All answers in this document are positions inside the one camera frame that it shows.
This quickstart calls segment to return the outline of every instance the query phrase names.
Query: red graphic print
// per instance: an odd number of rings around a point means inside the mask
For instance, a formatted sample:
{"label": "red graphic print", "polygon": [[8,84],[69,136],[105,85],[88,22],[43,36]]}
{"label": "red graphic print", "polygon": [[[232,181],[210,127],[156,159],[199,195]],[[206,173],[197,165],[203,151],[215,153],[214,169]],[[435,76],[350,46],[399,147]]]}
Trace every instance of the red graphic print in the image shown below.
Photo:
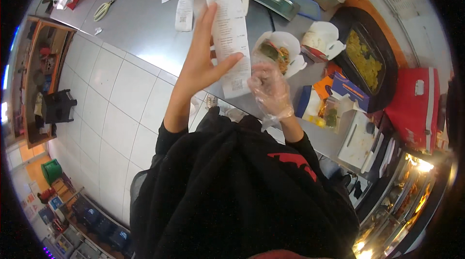
{"label": "red graphic print", "polygon": [[310,165],[308,165],[307,161],[302,155],[293,153],[270,153],[268,154],[268,156],[279,156],[279,160],[281,162],[293,162],[297,164],[298,168],[303,168],[305,171],[308,172],[308,174],[310,174],[311,178],[313,178],[313,181],[317,181],[317,175],[315,174],[315,172],[313,172],[313,170],[310,168]]}

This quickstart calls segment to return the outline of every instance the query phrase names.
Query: paper receipt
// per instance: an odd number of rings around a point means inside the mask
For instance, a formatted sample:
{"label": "paper receipt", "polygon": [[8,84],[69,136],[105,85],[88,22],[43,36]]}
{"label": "paper receipt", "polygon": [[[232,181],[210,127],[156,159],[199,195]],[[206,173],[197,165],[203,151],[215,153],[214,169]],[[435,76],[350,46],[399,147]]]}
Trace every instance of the paper receipt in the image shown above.
{"label": "paper receipt", "polygon": [[250,78],[250,52],[247,40],[246,17],[241,0],[207,0],[218,4],[212,35],[218,63],[233,53],[241,52],[244,57],[222,78],[225,98],[235,98],[250,93],[247,79]]}
{"label": "paper receipt", "polygon": [[194,0],[179,0],[176,8],[176,31],[192,31]]}

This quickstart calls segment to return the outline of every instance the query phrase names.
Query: red bag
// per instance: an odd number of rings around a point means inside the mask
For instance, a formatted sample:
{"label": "red bag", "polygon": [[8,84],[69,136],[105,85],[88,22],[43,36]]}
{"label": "red bag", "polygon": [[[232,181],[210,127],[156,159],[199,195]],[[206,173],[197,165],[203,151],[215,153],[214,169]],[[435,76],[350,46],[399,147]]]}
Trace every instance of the red bag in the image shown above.
{"label": "red bag", "polygon": [[408,147],[432,154],[439,108],[438,70],[399,69],[396,93],[385,109]]}

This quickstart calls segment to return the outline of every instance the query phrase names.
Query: stainless steel counter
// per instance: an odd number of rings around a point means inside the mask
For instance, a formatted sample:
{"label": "stainless steel counter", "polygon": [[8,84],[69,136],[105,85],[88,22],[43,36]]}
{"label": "stainless steel counter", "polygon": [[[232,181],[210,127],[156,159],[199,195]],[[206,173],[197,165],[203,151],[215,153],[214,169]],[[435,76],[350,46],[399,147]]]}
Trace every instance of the stainless steel counter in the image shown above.
{"label": "stainless steel counter", "polygon": [[[74,11],[54,9],[51,18],[90,35],[94,35],[95,29],[100,27],[102,32],[97,37],[104,42],[179,76],[192,40],[192,32],[177,32],[174,29],[178,0],[169,0],[164,4],[161,3],[161,0],[117,0],[101,21],[94,22],[94,12],[102,3],[108,1],[110,0],[80,0]],[[325,12],[323,19],[329,20],[331,15],[331,12]],[[271,18],[277,31],[290,32],[299,40],[302,39],[313,22],[300,15],[297,15],[291,22],[275,13],[271,14]],[[250,0],[246,18],[250,49],[260,35],[265,31],[272,30],[271,18],[264,6]],[[299,101],[302,87],[319,81],[326,65],[324,63],[313,64],[310,60],[307,62],[308,65],[304,70],[288,80],[294,107]],[[207,88],[206,91],[224,99],[219,82]],[[263,113],[259,110],[251,94],[225,99],[225,101],[258,118],[263,117]],[[347,112],[342,116],[338,134],[301,119],[299,119],[299,123],[317,152],[358,173],[359,169],[337,158],[353,116],[354,111]]]}

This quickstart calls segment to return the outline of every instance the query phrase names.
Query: chair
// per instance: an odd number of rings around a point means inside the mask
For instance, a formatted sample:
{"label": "chair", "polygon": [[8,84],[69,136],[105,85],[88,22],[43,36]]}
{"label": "chair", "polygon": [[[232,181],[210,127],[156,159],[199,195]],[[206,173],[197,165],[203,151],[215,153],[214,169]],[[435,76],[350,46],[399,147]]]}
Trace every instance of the chair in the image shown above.
{"label": "chair", "polygon": [[72,106],[78,104],[69,93],[69,89],[64,89],[56,93],[44,95],[42,100],[42,116],[46,124],[72,122],[69,112]]}

